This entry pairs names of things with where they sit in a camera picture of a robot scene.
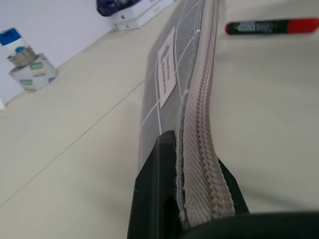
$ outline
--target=white label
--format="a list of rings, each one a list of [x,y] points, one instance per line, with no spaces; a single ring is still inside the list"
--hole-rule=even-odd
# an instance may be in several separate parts
[[[176,77],[174,69],[174,33],[175,28],[172,29],[165,43],[159,50],[159,95],[160,107],[162,108],[174,87],[176,86]]]

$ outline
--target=marker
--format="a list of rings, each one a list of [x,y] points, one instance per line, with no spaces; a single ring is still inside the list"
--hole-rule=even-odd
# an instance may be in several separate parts
[[[239,21],[226,25],[229,35],[311,33],[319,27],[319,18],[295,18],[265,21]]]

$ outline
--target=zipper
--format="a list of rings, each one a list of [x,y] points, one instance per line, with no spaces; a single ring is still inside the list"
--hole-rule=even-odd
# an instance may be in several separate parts
[[[184,119],[185,210],[191,227],[235,214],[210,129],[219,0],[206,0]]]

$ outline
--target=blue lid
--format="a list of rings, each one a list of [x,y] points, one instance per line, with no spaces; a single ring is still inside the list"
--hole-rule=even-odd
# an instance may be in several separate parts
[[[2,46],[8,45],[20,38],[21,36],[15,28],[0,32],[0,43]]]

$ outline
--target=white wall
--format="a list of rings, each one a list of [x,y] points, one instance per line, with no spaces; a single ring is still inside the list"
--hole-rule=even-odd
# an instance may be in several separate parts
[[[113,28],[95,0],[0,0],[0,31],[15,27],[36,53],[59,66]],[[0,98],[21,87],[8,75],[13,65],[0,50]]]

